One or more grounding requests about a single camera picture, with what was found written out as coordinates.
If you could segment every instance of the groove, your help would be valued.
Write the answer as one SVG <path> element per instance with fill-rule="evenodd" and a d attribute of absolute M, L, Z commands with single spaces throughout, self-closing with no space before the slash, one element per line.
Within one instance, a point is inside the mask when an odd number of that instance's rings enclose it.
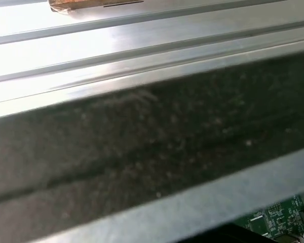
<path fill-rule="evenodd" d="M 287 30 L 293 30 L 297 28 L 304 27 L 304 21 L 296 22 L 296 23 L 288 23 L 284 25 L 278 25 L 278 26 L 270 26 L 260 29 L 252 29 L 252 30 L 245 30 L 241 32 L 232 32 L 232 33 L 225 33 L 221 35 L 214 35 L 214 36 L 208 36 L 208 37 L 201 37 L 196 39 L 189 39 L 184 40 L 176 43 L 166 43 L 161 44 L 157 46 L 147 47 L 147 48 L 140 48 L 136 50 L 130 50 L 130 51 L 123 51 L 113 54 L 107 54 L 102 56 L 96 56 L 86 59 L 80 59 L 76 61 L 71 62 L 65 62 L 60 63 L 52 66 L 46 66 L 46 67 L 40 67 L 37 69 L 22 71 L 18 73 L 12 73 L 7 75 L 1 75 L 0 76 L 0 82 L 10 80 L 10 79 L 17 79 L 17 78 L 23 78 L 28 76 L 34 76 L 39 74 L 45 74 L 50 72 L 58 72 L 62 70 L 70 70 L 70 69 L 76 69 L 80 67 L 90 67 L 93 65 L 101 65 L 111 62 L 117 62 L 117 61 L 123 61 L 123 60 L 129 60 L 137 57 L 142 56 L 148 56 L 153 55 L 157 53 L 162 53 L 165 51 L 174 51 L 174 50 L 180 50 L 180 49 L 187 49 L 202 45 L 209 45 L 209 44 L 215 44 L 215 43 L 221 43 L 221 42 L 227 42 L 227 41 L 233 41 L 236 39 L 242 39 L 242 38 L 248 38 L 252 36 L 262 35 L 262 34 L 269 34 L 273 32 L 281 32 L 281 31 L 287 31 Z"/>
<path fill-rule="evenodd" d="M 261 4 L 270 4 L 270 3 L 284 2 L 284 1 L 288 1 L 288 0 L 240 0 L 238 2 L 220 3 L 210 6 L 199 6 L 199 7 L 191 7 L 186 9 L 178 9 L 178 10 L 168 10 L 159 13 L 145 13 L 141 15 L 134 15 L 134 16 L 132 15 L 132 16 L 105 19 L 105 20 L 94 20 L 94 21 L 88 21 L 78 24 L 56 26 L 51 28 L 37 29 L 32 31 L 3 35 L 0 36 L 0 45 L 27 41 L 37 38 L 89 31 L 94 29 L 102 29 L 102 28 L 109 28 L 114 26 L 134 24 L 139 22 L 175 18 L 180 16 L 201 14 L 207 12 L 220 11 L 220 10 L 242 8 L 242 7 L 250 7 Z"/>

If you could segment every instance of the metal edge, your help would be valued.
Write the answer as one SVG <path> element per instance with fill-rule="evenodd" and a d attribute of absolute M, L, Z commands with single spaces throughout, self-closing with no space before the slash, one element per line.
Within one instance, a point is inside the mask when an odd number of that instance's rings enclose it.
<path fill-rule="evenodd" d="M 231 65 L 264 60 L 303 51 L 304 41 L 301 41 L 255 51 L 226 55 L 209 60 L 160 68 L 157 70 L 137 73 L 124 77 L 8 100 L 0 102 L 0 117 L 46 107 L 49 105 L 74 101 L 77 99 L 99 96 L 123 89 L 148 85 L 156 82 L 164 82 L 176 77 L 194 73 L 206 72 Z"/>
<path fill-rule="evenodd" d="M 304 149 L 33 242 L 174 242 L 302 191 Z"/>
<path fill-rule="evenodd" d="M 284 11 L 277 14 L 281 8 L 284 8 Z M 92 58 L 95 58 L 94 62 L 99 62 L 97 58 L 103 61 L 116 54 L 123 54 L 123 58 L 131 52 L 135 52 L 136 55 L 144 52 L 143 55 L 147 55 L 146 48 L 162 51 L 163 45 L 171 46 L 173 43 L 197 38 L 206 38 L 206 43 L 211 41 L 209 38 L 212 38 L 213 42 L 220 42 L 234 38 L 243 31 L 251 31 L 249 34 L 254 35 L 253 31 L 262 28 L 275 27 L 277 30 L 284 25 L 295 23 L 304 24 L 304 0 L 181 16 L 5 44 L 0 45 L 0 81 L 93 65 Z M 56 43 L 65 45 L 57 47 Z"/>
<path fill-rule="evenodd" d="M 0 82 L 0 102 L 135 73 L 304 40 L 304 27 L 154 54 L 87 68 Z"/>

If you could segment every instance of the reflective metal surface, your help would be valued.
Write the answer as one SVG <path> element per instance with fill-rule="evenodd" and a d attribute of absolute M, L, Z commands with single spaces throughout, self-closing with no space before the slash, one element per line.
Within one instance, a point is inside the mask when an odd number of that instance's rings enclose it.
<path fill-rule="evenodd" d="M 0 116 L 304 51 L 304 0 L 146 0 L 69 15 L 30 3 L 0 7 L 0 23 Z"/>
<path fill-rule="evenodd" d="M 34 242 L 176 242 L 302 190 L 304 149 Z"/>

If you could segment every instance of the aluminum rail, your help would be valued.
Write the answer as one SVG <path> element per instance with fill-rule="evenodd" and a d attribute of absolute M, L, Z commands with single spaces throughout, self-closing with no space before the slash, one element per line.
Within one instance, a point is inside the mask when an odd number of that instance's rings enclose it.
<path fill-rule="evenodd" d="M 14 3 L 0 7 L 0 116 L 304 51 L 304 0 L 146 0 L 69 15 Z"/>

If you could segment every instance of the circuit board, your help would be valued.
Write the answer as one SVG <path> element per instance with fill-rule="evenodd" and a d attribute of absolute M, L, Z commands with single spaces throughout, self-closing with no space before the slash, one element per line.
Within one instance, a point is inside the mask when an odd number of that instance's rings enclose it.
<path fill-rule="evenodd" d="M 304 233 L 304 204 L 300 196 L 276 203 L 235 221 L 241 227 L 274 239 L 277 236 Z"/>

